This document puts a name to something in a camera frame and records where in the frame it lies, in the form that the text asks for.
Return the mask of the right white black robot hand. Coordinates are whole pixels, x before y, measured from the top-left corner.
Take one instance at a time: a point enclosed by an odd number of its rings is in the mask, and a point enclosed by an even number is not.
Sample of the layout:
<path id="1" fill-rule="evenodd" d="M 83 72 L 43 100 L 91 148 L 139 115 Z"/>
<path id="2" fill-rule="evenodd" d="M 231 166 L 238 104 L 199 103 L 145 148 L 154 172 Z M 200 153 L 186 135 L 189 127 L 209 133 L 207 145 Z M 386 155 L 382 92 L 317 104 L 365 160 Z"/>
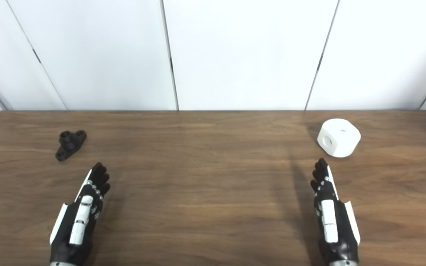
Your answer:
<path id="1" fill-rule="evenodd" d="M 361 237 L 351 202 L 340 200 L 332 171 L 324 158 L 315 163 L 312 175 L 313 206 L 320 230 L 318 249 L 324 263 L 358 266 Z"/>

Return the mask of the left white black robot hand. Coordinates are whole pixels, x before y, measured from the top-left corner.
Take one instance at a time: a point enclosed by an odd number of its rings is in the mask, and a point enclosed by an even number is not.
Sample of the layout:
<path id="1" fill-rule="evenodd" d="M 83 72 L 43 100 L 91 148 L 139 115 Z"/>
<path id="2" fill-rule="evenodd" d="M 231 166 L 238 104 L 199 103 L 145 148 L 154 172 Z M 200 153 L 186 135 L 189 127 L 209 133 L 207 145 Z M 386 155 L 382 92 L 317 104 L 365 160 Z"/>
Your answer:
<path id="1" fill-rule="evenodd" d="M 110 190 L 107 168 L 98 162 L 84 179 L 71 204 L 63 204 L 50 235 L 51 266 L 83 266 L 93 248 L 93 232 L 105 194 Z"/>

